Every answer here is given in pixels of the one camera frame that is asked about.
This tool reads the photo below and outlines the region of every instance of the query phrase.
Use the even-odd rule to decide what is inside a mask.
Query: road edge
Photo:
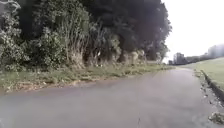
[[[209,76],[203,70],[201,70],[201,72],[204,75],[207,84],[211,87],[216,96],[224,103],[224,92],[217,86],[215,82],[212,81],[211,78],[209,78]]]

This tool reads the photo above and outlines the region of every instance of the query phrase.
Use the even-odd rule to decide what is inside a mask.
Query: tall tree
[[[161,0],[81,1],[96,21],[119,36],[122,53],[151,46],[159,49],[172,29]]]

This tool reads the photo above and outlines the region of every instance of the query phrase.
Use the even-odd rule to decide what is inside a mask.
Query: green field
[[[217,86],[224,90],[224,58],[201,61],[194,64],[184,65],[185,68],[203,70]]]

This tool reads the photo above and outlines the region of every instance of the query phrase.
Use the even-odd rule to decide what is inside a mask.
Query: asphalt road
[[[193,71],[175,69],[84,88],[0,98],[0,128],[223,128]]]

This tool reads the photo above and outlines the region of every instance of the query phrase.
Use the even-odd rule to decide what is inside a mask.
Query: roadside grass
[[[224,58],[201,61],[181,67],[191,68],[197,71],[203,70],[217,86],[224,90]]]
[[[49,72],[3,72],[0,74],[0,88],[5,92],[30,91],[47,87],[71,86],[72,83],[90,82],[140,75],[171,69],[170,66],[154,63],[111,64],[85,69],[63,68]]]

